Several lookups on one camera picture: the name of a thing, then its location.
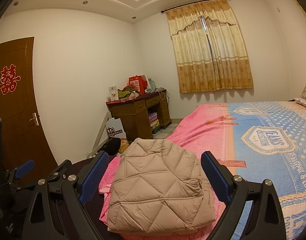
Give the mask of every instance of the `curtain gap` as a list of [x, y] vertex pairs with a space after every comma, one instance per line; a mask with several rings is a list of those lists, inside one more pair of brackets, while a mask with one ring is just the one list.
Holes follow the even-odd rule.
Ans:
[[210, 47], [210, 52], [211, 52], [211, 57], [212, 57], [212, 62], [213, 62], [214, 75], [215, 75], [215, 79], [216, 79], [216, 72], [215, 72], [215, 64], [214, 64], [214, 59], [213, 59], [212, 47], [211, 47], [211, 43], [210, 43], [209, 36], [208, 36], [208, 34], [207, 34], [207, 28], [206, 28], [205, 19], [204, 19], [203, 16], [201, 16], [201, 22], [202, 22], [203, 28], [204, 28], [204, 30], [205, 30], [205, 34], [206, 34], [206, 37], [207, 37], [207, 41], [209, 42], [209, 47]]

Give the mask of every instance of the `wooden desk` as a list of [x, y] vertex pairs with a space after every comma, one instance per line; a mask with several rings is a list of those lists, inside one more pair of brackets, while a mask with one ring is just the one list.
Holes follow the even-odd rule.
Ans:
[[157, 113], [160, 126], [165, 129], [171, 123], [166, 90], [144, 94], [124, 103], [109, 104], [108, 108], [115, 119], [120, 118], [129, 141], [136, 138], [153, 139], [149, 113]]

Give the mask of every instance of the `silver door handle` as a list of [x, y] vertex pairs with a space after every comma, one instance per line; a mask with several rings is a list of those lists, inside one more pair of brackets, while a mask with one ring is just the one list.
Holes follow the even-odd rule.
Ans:
[[37, 115], [36, 113], [33, 113], [33, 118], [30, 119], [29, 121], [34, 120], [35, 126], [39, 126], [40, 124], [38, 123]]

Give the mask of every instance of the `silver bolt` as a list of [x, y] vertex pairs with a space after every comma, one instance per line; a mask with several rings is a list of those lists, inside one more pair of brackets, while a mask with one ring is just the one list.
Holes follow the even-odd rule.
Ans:
[[242, 177], [240, 175], [235, 175], [233, 178], [237, 182], [241, 182], [242, 181]]
[[73, 174], [73, 175], [69, 175], [69, 176], [68, 176], [68, 180], [69, 180], [69, 181], [74, 181], [74, 180], [76, 180], [76, 175], [74, 175], [74, 174]]
[[45, 180], [44, 179], [40, 179], [39, 181], [38, 181], [38, 185], [43, 185], [45, 183]]
[[272, 185], [272, 181], [270, 181], [269, 179], [266, 179], [265, 180], [265, 184], [268, 185], [268, 186], [271, 186]]

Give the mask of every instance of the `pink bedspread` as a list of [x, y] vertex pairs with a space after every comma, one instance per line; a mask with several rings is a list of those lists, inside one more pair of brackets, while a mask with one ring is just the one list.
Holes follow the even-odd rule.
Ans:
[[[175, 131], [167, 139], [178, 144], [179, 146], [196, 153], [198, 158], [206, 150], [212, 152], [220, 163], [226, 166], [243, 166], [239, 161], [227, 161], [227, 149], [229, 140], [227, 140], [227, 133], [229, 128], [234, 123], [235, 118], [231, 118], [226, 110], [226, 104], [216, 105], [201, 105], [195, 111], [184, 118], [177, 126]], [[112, 184], [114, 175], [118, 168], [120, 158], [114, 158], [109, 164], [107, 171], [99, 185], [99, 191], [103, 190], [106, 184]], [[107, 224], [107, 210], [110, 201], [110, 192], [104, 201], [104, 206], [100, 215], [100, 220]], [[214, 194], [214, 206], [216, 212], [216, 222], [220, 218], [224, 204], [219, 202]], [[139, 236], [139, 235], [122, 235], [126, 240], [204, 240], [210, 234], [216, 222], [212, 226], [200, 228], [197, 233], [187, 235], [173, 235], [173, 236]]]

